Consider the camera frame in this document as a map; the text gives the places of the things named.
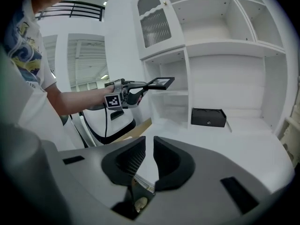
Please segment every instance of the white tabletop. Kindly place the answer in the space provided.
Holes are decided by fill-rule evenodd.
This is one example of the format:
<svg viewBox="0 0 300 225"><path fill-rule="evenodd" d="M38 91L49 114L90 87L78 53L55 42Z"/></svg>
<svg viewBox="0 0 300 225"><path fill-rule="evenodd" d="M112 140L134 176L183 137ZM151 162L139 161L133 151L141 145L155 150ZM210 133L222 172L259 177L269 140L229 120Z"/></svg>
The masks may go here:
<svg viewBox="0 0 300 225"><path fill-rule="evenodd" d="M137 174L152 184L158 180L158 168L153 158L154 136L219 152L254 175L272 193L286 186L294 177L293 165L284 147L270 132L233 134L224 128L202 126L187 130L166 122L152 124L142 136L146 136L146 158Z"/></svg>

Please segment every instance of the black railing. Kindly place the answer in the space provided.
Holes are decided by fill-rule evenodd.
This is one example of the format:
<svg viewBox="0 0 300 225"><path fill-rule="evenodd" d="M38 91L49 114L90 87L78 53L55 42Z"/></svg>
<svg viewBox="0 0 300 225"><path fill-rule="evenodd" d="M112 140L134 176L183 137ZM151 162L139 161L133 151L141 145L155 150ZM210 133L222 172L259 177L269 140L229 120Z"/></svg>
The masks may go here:
<svg viewBox="0 0 300 225"><path fill-rule="evenodd" d="M69 16L69 17L89 17L102 21L105 7L96 4L80 1L63 0L52 7L36 14L38 20L44 17Z"/></svg>

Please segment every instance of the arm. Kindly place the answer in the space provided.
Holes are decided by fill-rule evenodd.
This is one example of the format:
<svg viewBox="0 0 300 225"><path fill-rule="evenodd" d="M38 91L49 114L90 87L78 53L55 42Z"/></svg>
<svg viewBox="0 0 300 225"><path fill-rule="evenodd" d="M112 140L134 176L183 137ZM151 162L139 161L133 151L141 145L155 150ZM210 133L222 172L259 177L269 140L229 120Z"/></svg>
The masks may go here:
<svg viewBox="0 0 300 225"><path fill-rule="evenodd" d="M105 102L104 95L113 92L114 86L103 89L82 92L61 92L56 84L52 84L45 91L47 98L59 116L78 113L84 109Z"/></svg>

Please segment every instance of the ceiling light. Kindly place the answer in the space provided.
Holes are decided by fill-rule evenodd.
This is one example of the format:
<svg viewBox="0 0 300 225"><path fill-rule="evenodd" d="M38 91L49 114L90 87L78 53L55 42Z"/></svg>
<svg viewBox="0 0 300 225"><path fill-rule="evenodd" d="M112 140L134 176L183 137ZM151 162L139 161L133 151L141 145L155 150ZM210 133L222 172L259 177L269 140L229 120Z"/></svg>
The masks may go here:
<svg viewBox="0 0 300 225"><path fill-rule="evenodd" d="M107 74L105 74L101 79L105 79L106 77L108 77L108 75Z"/></svg>

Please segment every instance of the black drawer box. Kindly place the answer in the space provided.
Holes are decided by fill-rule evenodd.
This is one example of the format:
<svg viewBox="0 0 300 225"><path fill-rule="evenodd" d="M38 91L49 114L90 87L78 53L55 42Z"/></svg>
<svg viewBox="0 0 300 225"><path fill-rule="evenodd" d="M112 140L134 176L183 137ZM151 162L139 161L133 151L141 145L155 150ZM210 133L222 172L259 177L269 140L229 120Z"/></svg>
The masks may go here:
<svg viewBox="0 0 300 225"><path fill-rule="evenodd" d="M224 128L226 118L222 109L193 108L191 123L193 125Z"/></svg>

